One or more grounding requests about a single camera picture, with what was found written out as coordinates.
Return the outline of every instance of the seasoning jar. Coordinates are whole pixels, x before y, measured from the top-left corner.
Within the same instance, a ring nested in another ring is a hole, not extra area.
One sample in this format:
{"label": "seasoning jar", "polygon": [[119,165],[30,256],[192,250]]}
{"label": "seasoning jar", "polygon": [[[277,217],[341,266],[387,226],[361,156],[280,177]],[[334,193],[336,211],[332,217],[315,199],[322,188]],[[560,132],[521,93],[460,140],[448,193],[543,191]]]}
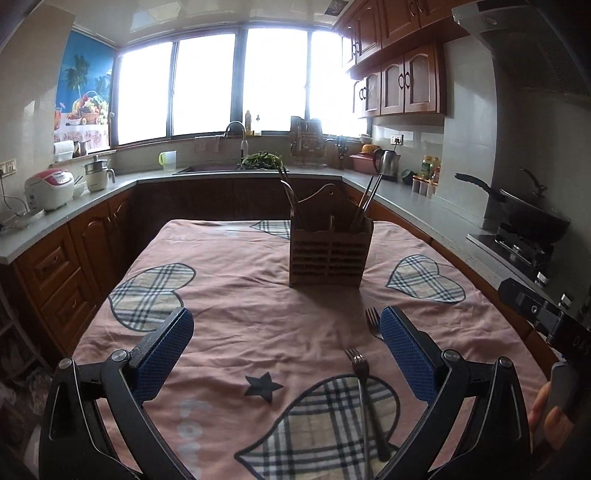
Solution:
{"label": "seasoning jar", "polygon": [[421,177],[418,175],[413,176],[413,192],[418,193],[421,187]]}
{"label": "seasoning jar", "polygon": [[429,180],[429,186],[427,187],[427,198],[431,198],[435,194],[437,188],[437,182]]}
{"label": "seasoning jar", "polygon": [[424,179],[429,179],[431,177],[431,163],[433,162],[433,157],[430,155],[425,155],[423,157],[423,163],[421,163],[421,177]]}
{"label": "seasoning jar", "polygon": [[419,185],[419,195],[423,195],[424,197],[427,196],[427,189],[429,187],[429,181],[425,179],[420,180],[421,184]]}

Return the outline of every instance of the soap bottle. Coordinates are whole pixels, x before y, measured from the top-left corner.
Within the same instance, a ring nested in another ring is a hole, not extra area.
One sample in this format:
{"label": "soap bottle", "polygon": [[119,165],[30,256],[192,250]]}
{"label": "soap bottle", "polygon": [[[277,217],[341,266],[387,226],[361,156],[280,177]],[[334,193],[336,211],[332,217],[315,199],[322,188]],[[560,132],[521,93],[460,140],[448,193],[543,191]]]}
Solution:
{"label": "soap bottle", "polygon": [[244,128],[247,135],[252,135],[252,115],[250,110],[247,110],[244,115]]}

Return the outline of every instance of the wok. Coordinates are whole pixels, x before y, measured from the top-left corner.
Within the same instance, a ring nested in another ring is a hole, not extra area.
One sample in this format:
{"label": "wok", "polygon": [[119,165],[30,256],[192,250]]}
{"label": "wok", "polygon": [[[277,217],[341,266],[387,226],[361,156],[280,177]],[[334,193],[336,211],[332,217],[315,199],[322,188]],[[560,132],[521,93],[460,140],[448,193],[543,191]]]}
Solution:
{"label": "wok", "polygon": [[479,186],[499,202],[507,219],[517,234],[541,245],[550,245],[560,240],[570,225],[570,219],[552,210],[547,212],[504,191],[495,190],[471,175],[456,173],[456,178]]}

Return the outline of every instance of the human hand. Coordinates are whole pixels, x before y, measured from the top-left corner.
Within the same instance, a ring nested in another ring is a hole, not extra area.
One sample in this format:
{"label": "human hand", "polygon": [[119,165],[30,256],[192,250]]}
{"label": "human hand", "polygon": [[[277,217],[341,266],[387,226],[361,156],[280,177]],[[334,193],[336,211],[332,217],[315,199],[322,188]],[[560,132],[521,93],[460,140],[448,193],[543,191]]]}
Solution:
{"label": "human hand", "polygon": [[534,406],[527,416],[528,423],[530,424],[530,436],[533,438],[538,423],[543,421],[546,440],[548,440],[548,443],[554,450],[560,450],[570,435],[570,432],[572,432],[574,425],[562,412],[560,407],[554,407],[550,410],[545,419],[541,418],[544,414],[549,395],[550,382],[546,383],[546,385],[540,389],[538,396],[535,399]]}

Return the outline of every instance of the leafy vegetables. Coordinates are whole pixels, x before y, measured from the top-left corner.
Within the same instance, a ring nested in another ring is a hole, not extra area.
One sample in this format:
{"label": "leafy vegetables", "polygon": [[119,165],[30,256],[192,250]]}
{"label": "leafy vegetables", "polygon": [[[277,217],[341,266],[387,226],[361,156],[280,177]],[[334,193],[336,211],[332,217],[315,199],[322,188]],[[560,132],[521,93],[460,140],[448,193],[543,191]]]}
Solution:
{"label": "leafy vegetables", "polygon": [[276,170],[283,162],[281,157],[269,152],[259,152],[249,155],[242,160],[242,168],[245,170]]}

